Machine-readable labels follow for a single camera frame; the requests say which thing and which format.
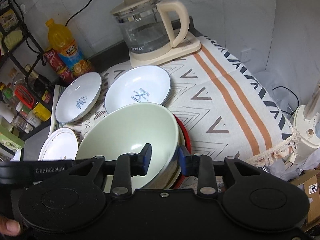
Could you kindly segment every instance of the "red bowl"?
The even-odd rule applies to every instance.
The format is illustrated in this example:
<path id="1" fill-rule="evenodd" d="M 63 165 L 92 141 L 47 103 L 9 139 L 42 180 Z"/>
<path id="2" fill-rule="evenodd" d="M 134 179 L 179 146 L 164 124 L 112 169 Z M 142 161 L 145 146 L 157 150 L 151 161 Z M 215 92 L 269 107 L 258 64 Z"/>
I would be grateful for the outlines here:
<path id="1" fill-rule="evenodd" d="M 190 137 L 188 135 L 187 129 L 184 127 L 183 123 L 178 119 L 178 117 L 174 116 L 177 120 L 178 125 L 180 126 L 183 136 L 184 136 L 184 140 L 186 143 L 186 148 L 188 150 L 188 152 L 191 153 L 191 142 L 190 142 Z M 176 189 L 179 188 L 182 184 L 182 182 L 184 181 L 185 176 L 183 174 L 180 174 L 180 176 L 178 177 L 177 181 L 175 182 L 175 184 L 173 184 L 172 188 Z"/>

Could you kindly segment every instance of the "kettle lid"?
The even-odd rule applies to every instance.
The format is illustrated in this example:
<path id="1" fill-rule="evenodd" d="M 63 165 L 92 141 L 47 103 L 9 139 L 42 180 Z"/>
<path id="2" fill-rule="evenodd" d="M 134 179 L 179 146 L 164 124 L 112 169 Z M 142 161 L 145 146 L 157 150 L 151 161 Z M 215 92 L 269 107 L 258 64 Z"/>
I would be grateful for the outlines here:
<path id="1" fill-rule="evenodd" d="M 139 6 L 153 4 L 159 0 L 124 0 L 121 4 L 113 8 L 110 13 L 114 16 L 126 14 L 137 9 Z"/>

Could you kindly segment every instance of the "wall socket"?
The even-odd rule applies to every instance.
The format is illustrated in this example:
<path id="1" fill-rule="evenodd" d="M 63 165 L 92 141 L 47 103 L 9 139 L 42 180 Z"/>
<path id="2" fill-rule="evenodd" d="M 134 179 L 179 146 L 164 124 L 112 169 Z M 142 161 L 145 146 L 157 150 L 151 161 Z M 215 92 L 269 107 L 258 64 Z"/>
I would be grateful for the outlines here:
<path id="1" fill-rule="evenodd" d="M 245 63 L 251 60 L 252 49 L 244 49 L 241 51 L 241 62 Z"/>

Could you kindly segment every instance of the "gray countertop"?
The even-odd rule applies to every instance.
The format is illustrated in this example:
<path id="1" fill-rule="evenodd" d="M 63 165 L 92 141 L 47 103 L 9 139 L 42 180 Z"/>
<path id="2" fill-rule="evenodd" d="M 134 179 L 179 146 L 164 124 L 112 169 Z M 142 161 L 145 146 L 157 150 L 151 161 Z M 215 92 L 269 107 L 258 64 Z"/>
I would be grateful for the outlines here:
<path id="1" fill-rule="evenodd" d="M 178 29 L 180 28 L 180 22 L 178 20 L 174 21 L 172 22 L 172 26 L 174 29 Z M 196 37 L 202 35 L 198 30 L 194 28 L 192 17 L 190 17 L 189 31 Z M 102 73 L 108 68 L 116 64 L 126 62 L 129 59 L 128 47 L 124 41 L 121 41 L 90 58 L 92 65 L 95 67 L 95 70 L 98 73 Z M 48 138 L 49 131 L 50 126 L 44 128 L 25 141 L 23 160 L 38 160 L 41 148 Z"/>

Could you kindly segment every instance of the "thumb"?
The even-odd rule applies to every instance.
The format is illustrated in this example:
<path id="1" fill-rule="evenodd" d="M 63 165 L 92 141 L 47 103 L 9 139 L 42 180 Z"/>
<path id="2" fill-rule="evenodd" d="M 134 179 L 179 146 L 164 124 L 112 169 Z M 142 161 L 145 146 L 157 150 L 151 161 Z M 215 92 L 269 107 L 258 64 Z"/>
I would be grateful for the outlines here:
<path id="1" fill-rule="evenodd" d="M 17 236 L 20 233 L 20 224 L 15 220 L 0 216 L 0 233 Z"/>

